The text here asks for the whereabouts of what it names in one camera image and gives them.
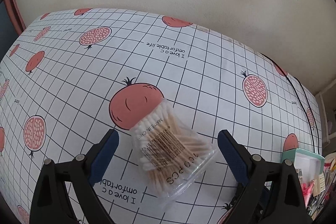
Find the cotton swabs plastic bag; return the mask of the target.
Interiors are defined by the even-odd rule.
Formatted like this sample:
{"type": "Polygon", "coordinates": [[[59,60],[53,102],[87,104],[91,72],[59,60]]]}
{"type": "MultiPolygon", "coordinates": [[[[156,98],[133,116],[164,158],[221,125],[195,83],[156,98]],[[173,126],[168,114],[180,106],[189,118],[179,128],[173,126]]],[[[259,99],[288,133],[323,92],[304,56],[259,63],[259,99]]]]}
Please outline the cotton swabs plastic bag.
{"type": "Polygon", "coordinates": [[[209,139],[178,118],[166,99],[130,131],[138,166],[162,207],[177,200],[218,152],[209,139]]]}

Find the cream plastic hair claw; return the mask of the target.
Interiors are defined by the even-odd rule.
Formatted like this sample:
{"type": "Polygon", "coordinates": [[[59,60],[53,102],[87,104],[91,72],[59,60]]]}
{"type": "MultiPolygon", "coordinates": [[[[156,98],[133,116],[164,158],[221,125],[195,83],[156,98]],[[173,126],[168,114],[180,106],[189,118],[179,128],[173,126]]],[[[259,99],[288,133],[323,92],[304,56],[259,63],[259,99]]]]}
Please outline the cream plastic hair claw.
{"type": "Polygon", "coordinates": [[[320,195],[324,190],[325,190],[325,177],[323,173],[320,173],[314,178],[313,196],[316,197],[320,195]]]}

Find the pink curtain edge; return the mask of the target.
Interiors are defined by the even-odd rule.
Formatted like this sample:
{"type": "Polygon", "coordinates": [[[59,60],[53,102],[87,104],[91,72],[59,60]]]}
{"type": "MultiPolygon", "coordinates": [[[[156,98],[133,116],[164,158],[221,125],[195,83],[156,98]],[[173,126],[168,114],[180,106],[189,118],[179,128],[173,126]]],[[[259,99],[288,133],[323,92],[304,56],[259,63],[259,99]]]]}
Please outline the pink curtain edge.
{"type": "Polygon", "coordinates": [[[18,9],[16,0],[4,0],[5,8],[9,19],[18,35],[21,35],[22,32],[26,29],[26,25],[23,21],[21,13],[18,9]]]}

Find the white grid pomegranate bedsheet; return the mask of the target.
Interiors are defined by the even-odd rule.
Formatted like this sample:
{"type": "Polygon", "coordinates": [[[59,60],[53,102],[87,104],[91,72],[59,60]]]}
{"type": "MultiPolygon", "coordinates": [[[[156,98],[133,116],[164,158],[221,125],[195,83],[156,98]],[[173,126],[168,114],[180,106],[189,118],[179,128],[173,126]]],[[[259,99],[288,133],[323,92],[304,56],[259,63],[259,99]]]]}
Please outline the white grid pomegranate bedsheet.
{"type": "Polygon", "coordinates": [[[119,145],[95,190],[117,223],[218,223],[236,190],[222,155],[168,210],[137,165],[131,114],[168,100],[212,143],[228,130],[268,161],[285,139],[321,153],[314,95],[274,59],[197,24],[122,9],[36,18],[1,61],[1,194],[27,223],[45,159],[72,160],[113,128],[119,145]]]}

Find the teal white storage box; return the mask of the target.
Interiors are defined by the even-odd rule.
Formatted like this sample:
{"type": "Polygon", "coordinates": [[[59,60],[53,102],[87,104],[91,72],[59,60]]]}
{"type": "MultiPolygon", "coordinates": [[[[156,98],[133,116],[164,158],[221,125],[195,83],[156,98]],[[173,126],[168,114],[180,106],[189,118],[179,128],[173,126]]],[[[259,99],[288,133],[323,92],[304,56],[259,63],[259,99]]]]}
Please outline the teal white storage box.
{"type": "Polygon", "coordinates": [[[290,160],[295,169],[302,171],[302,182],[308,184],[323,172],[325,158],[302,148],[290,149],[282,153],[281,160],[290,160]]]}

